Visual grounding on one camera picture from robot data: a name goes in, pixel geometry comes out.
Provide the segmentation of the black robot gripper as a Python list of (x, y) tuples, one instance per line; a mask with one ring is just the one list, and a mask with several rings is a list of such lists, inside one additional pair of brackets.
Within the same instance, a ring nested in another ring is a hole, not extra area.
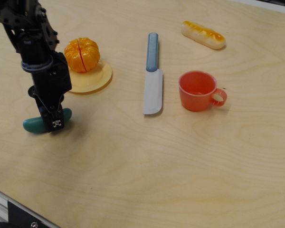
[(44, 64), (29, 65), (22, 62), (21, 66), (24, 71), (31, 73), (33, 80), (28, 94), (41, 106), (40, 132), (50, 133), (63, 129), (65, 119), (61, 102), (64, 94), (72, 88), (65, 56), (61, 52), (52, 52)]

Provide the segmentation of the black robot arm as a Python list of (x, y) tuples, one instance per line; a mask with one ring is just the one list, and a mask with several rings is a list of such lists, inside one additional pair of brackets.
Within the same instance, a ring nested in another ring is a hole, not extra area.
[(64, 54), (55, 50), (59, 40), (46, 12), (37, 0), (0, 0), (0, 23), (33, 80), (28, 95), (35, 99), (40, 116), (23, 122), (31, 133), (63, 129), (72, 116), (61, 105), (72, 88), (68, 65)]

